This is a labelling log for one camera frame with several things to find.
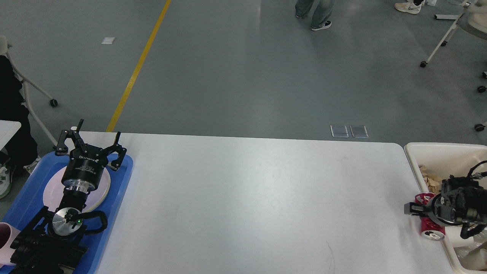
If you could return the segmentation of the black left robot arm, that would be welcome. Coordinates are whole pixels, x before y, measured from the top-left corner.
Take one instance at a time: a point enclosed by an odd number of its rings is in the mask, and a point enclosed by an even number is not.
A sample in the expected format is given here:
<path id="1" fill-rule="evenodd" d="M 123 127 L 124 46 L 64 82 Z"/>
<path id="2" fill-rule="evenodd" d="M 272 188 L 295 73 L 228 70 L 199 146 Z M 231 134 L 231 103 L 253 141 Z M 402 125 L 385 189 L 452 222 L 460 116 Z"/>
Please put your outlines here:
<path id="1" fill-rule="evenodd" d="M 62 176 L 63 196 L 55 210 L 43 206 L 10 244 L 14 253 L 9 262 L 12 274 L 64 274 L 78 267 L 88 248 L 81 245 L 85 235 L 102 233 L 108 219 L 102 210 L 86 212 L 86 201 L 98 189 L 106 167 L 118 170 L 127 149 L 119 143 L 106 148 L 86 144 L 80 136 L 80 120 L 75 130 L 61 132 L 56 156 L 68 156 Z"/>

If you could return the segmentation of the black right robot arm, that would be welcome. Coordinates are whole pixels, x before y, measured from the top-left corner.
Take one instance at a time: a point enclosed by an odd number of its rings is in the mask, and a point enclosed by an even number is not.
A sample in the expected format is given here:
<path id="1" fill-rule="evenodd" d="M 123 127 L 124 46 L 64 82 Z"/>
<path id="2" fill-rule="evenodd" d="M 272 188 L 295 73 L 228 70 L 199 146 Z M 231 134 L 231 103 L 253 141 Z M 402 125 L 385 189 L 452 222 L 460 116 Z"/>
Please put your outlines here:
<path id="1" fill-rule="evenodd" d="M 445 226 L 461 226 L 459 236 L 467 240 L 486 228 L 487 193 L 479 185 L 486 172 L 474 172 L 485 163 L 485 160 L 477 163 L 465 177 L 450 175 L 442 180 L 438 194 L 419 193 L 414 202 L 404 205 L 404 214 L 421 218 L 421 234 L 425 238 L 441 241 Z"/>

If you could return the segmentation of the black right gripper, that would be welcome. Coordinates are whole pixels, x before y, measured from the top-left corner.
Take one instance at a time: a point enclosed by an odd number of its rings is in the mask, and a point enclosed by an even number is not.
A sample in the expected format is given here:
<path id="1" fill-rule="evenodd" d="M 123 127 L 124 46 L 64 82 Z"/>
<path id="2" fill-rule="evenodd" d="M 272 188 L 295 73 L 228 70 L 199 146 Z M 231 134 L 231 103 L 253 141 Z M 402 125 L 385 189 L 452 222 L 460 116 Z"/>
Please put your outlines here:
<path id="1" fill-rule="evenodd" d="M 463 195 L 453 194 L 446 196 L 445 204 L 441 201 L 444 197 L 439 194 L 425 194 L 426 205 L 418 204 L 415 202 L 409 202 L 404 204 L 404 214 L 429 217 L 433 222 L 441 226 L 459 226 L 462 224 L 462 220 L 458 220 L 456 212 L 462 211 L 463 208 Z M 487 227 L 485 224 L 463 224 L 460 232 L 460 237 L 468 239 L 473 237 Z"/>

